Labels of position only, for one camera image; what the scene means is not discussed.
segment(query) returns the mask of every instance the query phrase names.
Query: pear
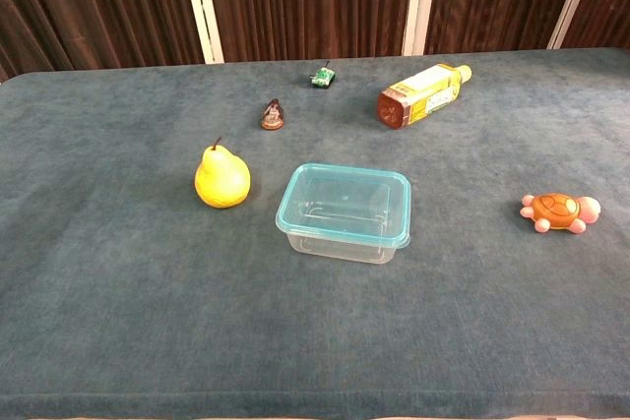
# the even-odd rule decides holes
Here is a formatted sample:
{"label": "pear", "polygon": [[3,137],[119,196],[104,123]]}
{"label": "pear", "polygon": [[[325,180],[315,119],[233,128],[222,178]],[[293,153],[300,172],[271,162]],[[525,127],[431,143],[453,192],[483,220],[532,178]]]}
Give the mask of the pear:
{"label": "pear", "polygon": [[218,146],[220,139],[204,151],[195,173],[195,189],[206,204],[224,209],[245,200],[251,178],[245,161]]}

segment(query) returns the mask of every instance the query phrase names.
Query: yellow bottle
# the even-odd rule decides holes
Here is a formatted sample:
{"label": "yellow bottle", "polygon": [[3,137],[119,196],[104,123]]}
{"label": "yellow bottle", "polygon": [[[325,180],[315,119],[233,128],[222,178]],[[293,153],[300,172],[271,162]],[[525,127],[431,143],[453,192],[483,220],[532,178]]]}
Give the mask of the yellow bottle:
{"label": "yellow bottle", "polygon": [[452,102],[471,78],[471,68],[438,64],[389,86],[378,96],[378,118],[388,127],[402,128]]}
{"label": "yellow bottle", "polygon": [[218,146],[219,140],[204,151],[195,173],[195,189],[206,204],[224,209],[245,200],[251,177],[245,161]]}

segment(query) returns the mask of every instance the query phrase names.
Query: plastic bottle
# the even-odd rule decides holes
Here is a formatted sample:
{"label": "plastic bottle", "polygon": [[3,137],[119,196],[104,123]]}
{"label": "plastic bottle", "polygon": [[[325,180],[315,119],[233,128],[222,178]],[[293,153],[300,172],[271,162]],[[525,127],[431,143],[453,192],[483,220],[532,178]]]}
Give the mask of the plastic bottle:
{"label": "plastic bottle", "polygon": [[389,86],[378,96],[378,118],[395,129],[425,118],[455,100],[472,74],[466,65],[438,64]]}

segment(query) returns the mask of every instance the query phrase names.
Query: turtle leg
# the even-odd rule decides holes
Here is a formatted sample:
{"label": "turtle leg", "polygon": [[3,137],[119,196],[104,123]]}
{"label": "turtle leg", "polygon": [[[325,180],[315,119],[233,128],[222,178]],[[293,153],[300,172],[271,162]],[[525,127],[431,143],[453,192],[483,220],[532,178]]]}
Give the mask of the turtle leg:
{"label": "turtle leg", "polygon": [[576,218],[575,220],[573,220],[571,222],[571,225],[569,225],[569,231],[571,231],[572,233],[582,233],[584,230],[587,229],[587,224],[582,221],[580,218]]}
{"label": "turtle leg", "polygon": [[534,225],[535,231],[538,233],[545,233],[549,230],[551,223],[546,218],[539,218]]}
{"label": "turtle leg", "polygon": [[527,194],[521,199],[521,204],[523,204],[525,207],[529,207],[532,204],[533,200],[534,196],[532,194]]}
{"label": "turtle leg", "polygon": [[534,208],[533,207],[523,207],[521,209],[521,216],[524,218],[532,218],[534,216]]}

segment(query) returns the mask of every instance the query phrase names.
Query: green toy car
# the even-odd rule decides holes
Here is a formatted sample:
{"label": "green toy car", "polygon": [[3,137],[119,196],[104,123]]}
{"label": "green toy car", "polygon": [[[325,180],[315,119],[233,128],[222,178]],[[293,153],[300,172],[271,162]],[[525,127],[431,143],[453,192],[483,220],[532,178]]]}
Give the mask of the green toy car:
{"label": "green toy car", "polygon": [[330,61],[327,61],[326,66],[320,68],[319,71],[315,73],[315,76],[311,76],[311,86],[314,88],[327,89],[331,82],[335,80],[335,71],[328,69],[328,63],[330,63]]}

